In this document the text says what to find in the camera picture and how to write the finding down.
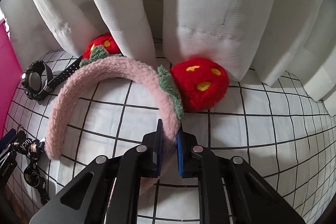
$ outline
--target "green knitted leaf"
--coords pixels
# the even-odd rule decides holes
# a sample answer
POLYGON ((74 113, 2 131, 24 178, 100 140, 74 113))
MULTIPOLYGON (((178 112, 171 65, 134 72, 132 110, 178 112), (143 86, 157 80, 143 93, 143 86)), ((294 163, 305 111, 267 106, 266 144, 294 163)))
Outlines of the green knitted leaf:
POLYGON ((160 75, 160 88, 170 95, 171 99, 174 102, 175 113, 177 117, 181 119, 184 114, 182 100, 179 90, 177 89, 177 86, 175 84, 174 78, 172 77, 170 72, 167 71, 162 65, 157 68, 157 72, 160 75))
POLYGON ((106 57, 109 56, 114 56, 114 57, 123 57, 122 54, 109 54, 108 51, 104 48, 104 46, 102 45, 98 45, 96 47, 93 48, 93 50, 91 51, 90 54, 90 59, 83 59, 80 64, 79 67, 84 67, 94 61, 97 61, 99 59, 104 59, 106 57))
POLYGON ((97 61, 99 59, 104 59, 109 56, 108 51, 104 48, 103 45, 98 45, 93 48, 90 54, 91 62, 97 61))
POLYGON ((90 59, 82 59, 82 61, 79 63, 79 67, 84 67, 88 64, 92 63, 92 61, 90 59))

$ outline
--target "fabric bed sheet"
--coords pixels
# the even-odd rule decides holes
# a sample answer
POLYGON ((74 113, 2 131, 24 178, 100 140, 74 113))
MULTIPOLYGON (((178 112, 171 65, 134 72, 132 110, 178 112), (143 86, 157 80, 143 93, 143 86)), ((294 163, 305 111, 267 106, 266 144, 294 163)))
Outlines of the fabric bed sheet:
MULTIPOLYGON (((157 63, 167 69, 162 43, 155 42, 157 63)), ((43 58, 56 75, 75 58, 64 50, 43 58)), ((43 102, 28 100, 19 86, 14 94, 4 132, 18 124, 31 138, 41 139, 59 86, 43 102)), ((68 124, 60 161, 43 155, 38 163, 52 198, 98 155, 115 157, 139 144, 156 129, 157 105, 142 86, 126 79, 100 82, 78 100, 68 124)), ((184 131, 216 155, 242 156, 295 208, 306 223, 314 223, 336 192, 335 117, 323 102, 313 101, 300 81, 285 72, 273 87, 258 80, 249 69, 240 82, 230 82, 226 96, 212 109, 185 113, 184 131)), ((9 180, 19 204, 31 217, 40 208, 39 194, 23 179, 27 158, 18 155, 18 166, 9 180)), ((178 176, 177 164, 140 197, 139 224, 199 223, 196 179, 178 176)))

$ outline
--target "white curtain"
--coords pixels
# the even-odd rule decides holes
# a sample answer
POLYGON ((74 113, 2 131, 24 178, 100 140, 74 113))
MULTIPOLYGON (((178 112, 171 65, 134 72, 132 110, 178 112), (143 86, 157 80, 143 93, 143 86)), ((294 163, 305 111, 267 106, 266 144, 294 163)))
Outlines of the white curtain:
POLYGON ((273 0, 164 0, 163 49, 173 63, 211 58, 233 80, 251 65, 273 0))
POLYGON ((336 0, 2 0, 0 6, 23 67, 59 45, 78 56, 108 30, 124 55, 155 65, 154 36, 173 64, 203 56, 232 80, 253 66, 271 86, 287 70, 336 114, 336 0))

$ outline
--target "pink fuzzy headband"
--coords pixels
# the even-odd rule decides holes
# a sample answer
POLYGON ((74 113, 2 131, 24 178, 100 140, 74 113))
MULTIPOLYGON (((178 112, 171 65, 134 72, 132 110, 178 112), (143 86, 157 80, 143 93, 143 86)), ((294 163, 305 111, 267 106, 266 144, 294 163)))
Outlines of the pink fuzzy headband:
MULTIPOLYGON (((98 82, 122 77, 145 86, 157 102, 164 127, 163 166, 168 166, 176 148, 175 136, 180 127, 180 120, 175 113, 174 101, 169 93, 160 87, 160 76, 150 66, 127 57, 107 57, 90 63, 77 70, 61 89, 49 118, 46 153, 50 159, 59 159, 67 131, 68 120, 77 99, 89 87, 98 82)), ((157 179, 144 179, 142 191, 157 179)))

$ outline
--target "black wristwatch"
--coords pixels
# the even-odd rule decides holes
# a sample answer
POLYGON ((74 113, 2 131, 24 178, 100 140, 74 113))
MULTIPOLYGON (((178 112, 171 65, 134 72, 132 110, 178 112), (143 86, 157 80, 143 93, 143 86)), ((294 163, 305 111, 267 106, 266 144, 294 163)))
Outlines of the black wristwatch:
POLYGON ((23 80, 21 84, 24 87, 25 94, 31 100, 44 100, 48 95, 53 93, 59 84, 79 69, 79 63, 81 60, 82 57, 76 59, 69 67, 67 67, 55 78, 53 78, 51 68, 42 60, 31 63, 31 65, 22 74, 23 80), (46 71, 47 79, 43 83, 42 74, 44 71, 46 71))

